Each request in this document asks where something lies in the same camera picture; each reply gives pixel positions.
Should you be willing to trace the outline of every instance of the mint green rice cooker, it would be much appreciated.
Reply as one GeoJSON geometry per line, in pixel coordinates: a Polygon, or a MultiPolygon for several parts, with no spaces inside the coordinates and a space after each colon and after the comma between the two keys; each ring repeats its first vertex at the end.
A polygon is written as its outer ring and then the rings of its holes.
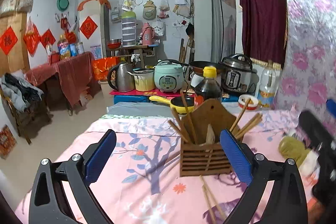
{"type": "Polygon", "coordinates": [[[159,62],[155,66],[154,82],[161,92],[176,93],[184,83],[183,67],[167,60],[159,62]]]}

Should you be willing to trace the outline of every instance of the floor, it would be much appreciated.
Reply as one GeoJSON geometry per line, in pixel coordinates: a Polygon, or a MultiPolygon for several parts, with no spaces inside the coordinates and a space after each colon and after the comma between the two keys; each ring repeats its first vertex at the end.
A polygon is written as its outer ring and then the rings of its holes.
{"type": "Polygon", "coordinates": [[[45,157],[56,160],[78,135],[106,113],[105,103],[100,91],[85,107],[76,107],[73,116],[69,116],[62,106],[50,107],[53,115],[50,124],[46,125],[41,118],[28,128],[31,145],[24,138],[17,140],[17,145],[6,160],[0,159],[0,170],[11,186],[8,201],[11,208],[16,208],[29,192],[39,162],[45,157]]]}

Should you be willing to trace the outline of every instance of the electric kettle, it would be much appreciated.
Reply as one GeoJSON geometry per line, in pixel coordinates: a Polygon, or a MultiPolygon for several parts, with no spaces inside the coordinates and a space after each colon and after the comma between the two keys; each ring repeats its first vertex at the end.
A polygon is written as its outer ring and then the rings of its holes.
{"type": "Polygon", "coordinates": [[[135,89],[134,76],[130,75],[129,72],[133,73],[132,65],[127,62],[120,62],[114,67],[110,68],[107,74],[107,82],[112,89],[127,92],[135,89]],[[115,70],[115,86],[111,83],[111,75],[115,70]]]}

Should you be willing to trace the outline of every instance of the pressure cooker control panel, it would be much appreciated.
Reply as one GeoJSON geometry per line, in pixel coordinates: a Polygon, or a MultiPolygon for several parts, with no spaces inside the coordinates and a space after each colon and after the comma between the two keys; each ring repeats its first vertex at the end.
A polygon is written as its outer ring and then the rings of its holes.
{"type": "Polygon", "coordinates": [[[239,85],[240,73],[237,71],[228,71],[226,74],[225,85],[230,89],[236,89],[239,85]]]}
{"type": "Polygon", "coordinates": [[[159,84],[164,90],[174,90],[176,88],[176,78],[170,75],[162,76],[159,80],[159,84]]]}

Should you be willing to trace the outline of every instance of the blue can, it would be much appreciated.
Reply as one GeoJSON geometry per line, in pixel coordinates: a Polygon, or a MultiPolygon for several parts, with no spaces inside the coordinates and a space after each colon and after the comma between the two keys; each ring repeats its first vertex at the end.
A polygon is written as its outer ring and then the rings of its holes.
{"type": "Polygon", "coordinates": [[[71,56],[77,56],[76,44],[70,44],[71,56]]]}

